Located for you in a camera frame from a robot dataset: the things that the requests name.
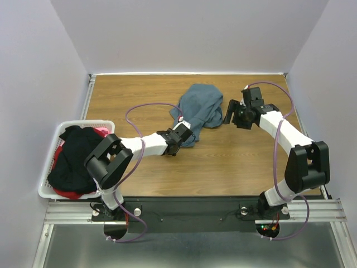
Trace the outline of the blue-grey t-shirt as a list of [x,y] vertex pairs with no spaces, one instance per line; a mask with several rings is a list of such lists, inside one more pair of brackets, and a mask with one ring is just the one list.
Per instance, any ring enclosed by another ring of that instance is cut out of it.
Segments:
[[212,84],[193,84],[183,94],[176,108],[170,110],[174,124],[178,123],[178,117],[182,112],[184,120],[188,122],[193,132],[182,147],[193,147],[200,139],[203,128],[217,128],[223,123],[222,92]]

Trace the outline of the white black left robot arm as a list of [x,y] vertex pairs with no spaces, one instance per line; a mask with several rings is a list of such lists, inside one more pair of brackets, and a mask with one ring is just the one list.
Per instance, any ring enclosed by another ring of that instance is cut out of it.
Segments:
[[191,125],[182,121],[174,128],[149,136],[119,138],[109,134],[104,138],[85,159],[84,167],[97,186],[105,214],[112,220],[123,216],[124,199],[119,182],[132,160],[141,161],[147,156],[175,156],[192,135]]

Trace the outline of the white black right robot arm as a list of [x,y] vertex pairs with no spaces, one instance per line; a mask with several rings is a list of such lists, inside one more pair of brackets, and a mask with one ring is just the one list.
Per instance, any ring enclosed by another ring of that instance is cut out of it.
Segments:
[[251,129],[255,123],[274,139],[273,167],[276,167],[277,146],[288,155],[284,178],[259,195],[257,213],[269,218],[279,208],[308,190],[330,182],[329,147],[323,141],[313,141],[291,125],[273,104],[258,102],[256,107],[245,106],[231,99],[224,124]]

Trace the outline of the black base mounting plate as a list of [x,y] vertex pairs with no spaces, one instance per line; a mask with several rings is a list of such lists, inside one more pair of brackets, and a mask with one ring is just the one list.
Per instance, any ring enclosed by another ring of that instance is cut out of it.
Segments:
[[279,223],[289,219],[286,204],[270,208],[258,197],[125,197],[125,211],[103,202],[91,206],[93,222],[104,233],[121,238],[125,232],[149,233],[258,232],[275,237]]

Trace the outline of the black t-shirt in basket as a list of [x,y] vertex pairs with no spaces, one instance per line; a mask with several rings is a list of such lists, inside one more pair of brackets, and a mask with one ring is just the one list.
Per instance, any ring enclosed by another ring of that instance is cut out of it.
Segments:
[[104,132],[92,127],[70,126],[65,129],[60,135],[64,143],[56,149],[54,164],[47,176],[56,194],[78,199],[97,190],[84,161],[105,136]]

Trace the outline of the red t-shirt in basket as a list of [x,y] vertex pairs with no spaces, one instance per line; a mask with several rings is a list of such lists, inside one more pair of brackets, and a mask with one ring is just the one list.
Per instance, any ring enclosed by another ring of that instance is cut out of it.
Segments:
[[55,152],[52,170],[47,177],[53,190],[60,196],[79,199],[96,191],[95,182],[84,168],[83,160],[67,157],[59,146]]

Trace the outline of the white plastic laundry basket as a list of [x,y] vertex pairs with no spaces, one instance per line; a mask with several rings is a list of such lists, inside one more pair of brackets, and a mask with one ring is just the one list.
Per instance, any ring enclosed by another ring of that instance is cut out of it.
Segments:
[[38,186],[38,194],[42,198],[52,199],[52,200],[69,200],[67,197],[63,197],[58,195],[48,182],[48,175],[52,170],[52,166],[54,163],[54,156],[57,148],[62,145],[63,140],[60,138],[60,135],[65,132],[67,127],[70,126],[79,126],[81,128],[84,127],[93,127],[93,128],[107,128],[109,133],[114,133],[115,124],[112,121],[106,121],[101,119],[96,120],[74,120],[74,121],[65,121],[60,123],[56,130],[55,134],[52,138],[51,146],[48,151],[46,161],[44,164],[44,168],[42,169],[42,174],[40,177],[40,184]]

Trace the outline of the aluminium left side rail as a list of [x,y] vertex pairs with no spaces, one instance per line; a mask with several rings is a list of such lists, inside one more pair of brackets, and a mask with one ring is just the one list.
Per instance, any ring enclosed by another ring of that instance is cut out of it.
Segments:
[[81,114],[80,114],[80,118],[79,118],[80,120],[86,119],[86,115],[87,115],[87,112],[89,109],[91,95],[94,90],[96,78],[97,78],[96,74],[89,74],[89,83],[88,83],[88,88],[87,88],[85,99],[84,99],[83,108],[81,110]]

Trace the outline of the aluminium front frame rail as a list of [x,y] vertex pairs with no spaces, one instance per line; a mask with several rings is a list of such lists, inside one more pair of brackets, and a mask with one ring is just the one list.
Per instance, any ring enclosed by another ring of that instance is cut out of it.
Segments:
[[[311,222],[346,222],[347,217],[340,200],[309,200]],[[289,219],[279,218],[280,223],[303,223],[306,219],[305,202],[293,200],[287,204]],[[94,221],[88,202],[50,202],[45,214],[44,224],[119,224],[125,221]]]

